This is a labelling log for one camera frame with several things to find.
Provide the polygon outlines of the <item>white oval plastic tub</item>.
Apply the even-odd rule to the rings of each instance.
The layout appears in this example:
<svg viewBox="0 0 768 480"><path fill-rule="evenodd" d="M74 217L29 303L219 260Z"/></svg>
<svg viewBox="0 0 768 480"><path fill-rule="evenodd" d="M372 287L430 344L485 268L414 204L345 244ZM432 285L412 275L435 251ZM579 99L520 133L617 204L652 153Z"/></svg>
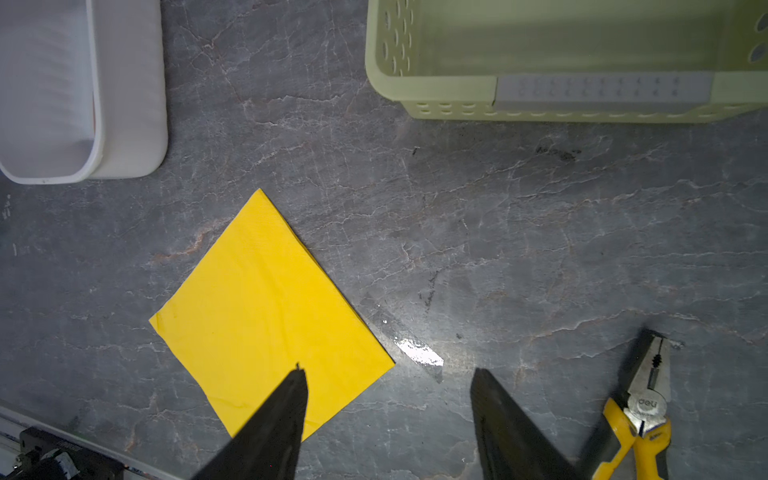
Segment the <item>white oval plastic tub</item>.
<svg viewBox="0 0 768 480"><path fill-rule="evenodd" d="M168 147L157 1L1 4L1 171L22 185L151 174Z"/></svg>

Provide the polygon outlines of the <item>yellow paper napkin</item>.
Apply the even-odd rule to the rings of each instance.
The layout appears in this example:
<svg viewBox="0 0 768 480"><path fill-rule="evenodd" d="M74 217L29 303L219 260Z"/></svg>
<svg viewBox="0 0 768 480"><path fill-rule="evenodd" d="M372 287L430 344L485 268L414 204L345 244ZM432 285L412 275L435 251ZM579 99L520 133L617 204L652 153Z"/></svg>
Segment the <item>yellow paper napkin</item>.
<svg viewBox="0 0 768 480"><path fill-rule="evenodd" d="M293 369L310 436L394 366L262 191L150 322L230 435Z"/></svg>

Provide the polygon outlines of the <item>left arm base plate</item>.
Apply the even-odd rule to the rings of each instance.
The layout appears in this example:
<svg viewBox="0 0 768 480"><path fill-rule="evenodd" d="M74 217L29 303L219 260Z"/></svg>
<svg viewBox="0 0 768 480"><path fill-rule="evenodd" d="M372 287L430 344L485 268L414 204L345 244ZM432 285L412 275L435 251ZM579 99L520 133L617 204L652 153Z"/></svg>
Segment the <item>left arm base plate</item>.
<svg viewBox="0 0 768 480"><path fill-rule="evenodd" d="M101 453L76 445L36 427L19 436L20 453L2 479L85 479L117 480L124 478L123 463Z"/></svg>

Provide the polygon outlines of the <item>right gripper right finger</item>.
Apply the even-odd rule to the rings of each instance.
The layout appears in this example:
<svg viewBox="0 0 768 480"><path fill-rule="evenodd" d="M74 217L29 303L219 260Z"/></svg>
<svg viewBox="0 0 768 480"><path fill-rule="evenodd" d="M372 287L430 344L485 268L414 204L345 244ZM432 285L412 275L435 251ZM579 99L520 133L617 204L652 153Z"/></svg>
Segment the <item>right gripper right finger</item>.
<svg viewBox="0 0 768 480"><path fill-rule="evenodd" d="M485 479L579 477L489 370L475 370L470 397Z"/></svg>

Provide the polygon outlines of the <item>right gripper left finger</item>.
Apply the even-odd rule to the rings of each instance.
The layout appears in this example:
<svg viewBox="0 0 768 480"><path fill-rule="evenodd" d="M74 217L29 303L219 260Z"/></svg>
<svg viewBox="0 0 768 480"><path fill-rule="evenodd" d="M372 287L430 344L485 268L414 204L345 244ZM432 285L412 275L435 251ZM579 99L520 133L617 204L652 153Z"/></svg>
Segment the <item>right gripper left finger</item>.
<svg viewBox="0 0 768 480"><path fill-rule="evenodd" d="M306 373L291 370L196 479L293 479L308 405Z"/></svg>

